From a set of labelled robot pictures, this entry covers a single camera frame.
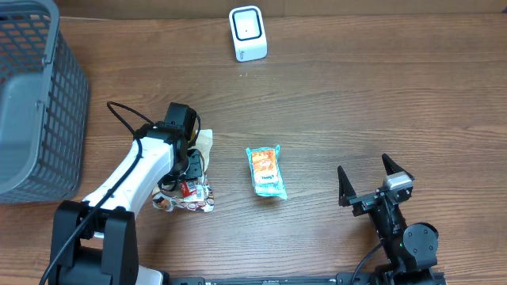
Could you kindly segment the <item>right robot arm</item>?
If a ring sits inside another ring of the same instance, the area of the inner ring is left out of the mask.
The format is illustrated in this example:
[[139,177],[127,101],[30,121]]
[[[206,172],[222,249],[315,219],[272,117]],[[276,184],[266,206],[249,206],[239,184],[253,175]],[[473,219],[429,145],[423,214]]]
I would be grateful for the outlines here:
[[343,284],[445,284],[435,273],[438,230],[427,222],[408,225],[399,205],[412,196],[414,176],[382,155],[386,177],[373,193],[358,196],[342,166],[337,167],[339,205],[351,207],[354,216],[367,214],[379,244],[356,266],[341,274]]

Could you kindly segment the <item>brown white snack pouch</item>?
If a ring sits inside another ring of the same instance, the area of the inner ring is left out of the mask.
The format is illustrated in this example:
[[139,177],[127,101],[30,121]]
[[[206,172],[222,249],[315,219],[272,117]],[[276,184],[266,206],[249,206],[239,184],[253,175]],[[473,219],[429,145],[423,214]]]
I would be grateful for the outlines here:
[[198,149],[201,152],[204,174],[197,180],[186,181],[193,190],[193,195],[183,199],[178,182],[176,188],[171,191],[173,183],[161,182],[155,186],[151,193],[154,208],[173,211],[183,209],[187,211],[212,212],[215,206],[214,193],[208,182],[207,170],[209,156],[213,144],[213,130],[204,129],[196,140],[196,145],[191,149]]

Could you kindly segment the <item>teal orange snack pack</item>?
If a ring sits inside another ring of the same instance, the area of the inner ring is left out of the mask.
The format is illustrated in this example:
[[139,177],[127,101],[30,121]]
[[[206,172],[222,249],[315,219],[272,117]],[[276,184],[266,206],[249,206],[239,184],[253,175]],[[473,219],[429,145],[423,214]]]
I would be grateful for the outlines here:
[[258,196],[288,198],[279,167],[280,145],[246,148],[253,190]]

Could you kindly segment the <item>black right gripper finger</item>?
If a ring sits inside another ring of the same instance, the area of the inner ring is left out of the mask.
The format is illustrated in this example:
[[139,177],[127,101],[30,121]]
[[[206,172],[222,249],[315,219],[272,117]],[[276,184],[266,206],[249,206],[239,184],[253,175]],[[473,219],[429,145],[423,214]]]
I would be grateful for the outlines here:
[[349,201],[356,198],[356,192],[341,165],[337,167],[337,175],[338,175],[339,205],[342,207],[347,207],[350,205]]
[[412,181],[414,180],[414,176],[403,167],[398,165],[395,161],[393,161],[388,154],[382,154],[381,158],[383,160],[383,166],[386,170],[387,175],[404,172]]

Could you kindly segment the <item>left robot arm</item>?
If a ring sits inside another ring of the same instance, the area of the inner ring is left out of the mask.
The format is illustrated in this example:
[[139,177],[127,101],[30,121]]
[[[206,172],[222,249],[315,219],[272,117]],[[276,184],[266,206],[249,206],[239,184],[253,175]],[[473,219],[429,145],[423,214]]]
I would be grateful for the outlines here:
[[168,273],[140,265],[135,219],[160,180],[187,173],[193,128],[175,119],[143,125],[101,187],[57,207],[42,284],[169,283]]

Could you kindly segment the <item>red stick packet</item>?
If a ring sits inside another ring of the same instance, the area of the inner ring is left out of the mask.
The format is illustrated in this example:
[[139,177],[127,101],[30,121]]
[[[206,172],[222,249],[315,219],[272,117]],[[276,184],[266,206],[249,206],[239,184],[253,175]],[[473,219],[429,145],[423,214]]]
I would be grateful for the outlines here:
[[180,189],[183,199],[193,195],[193,190],[189,187],[186,181],[180,183]]

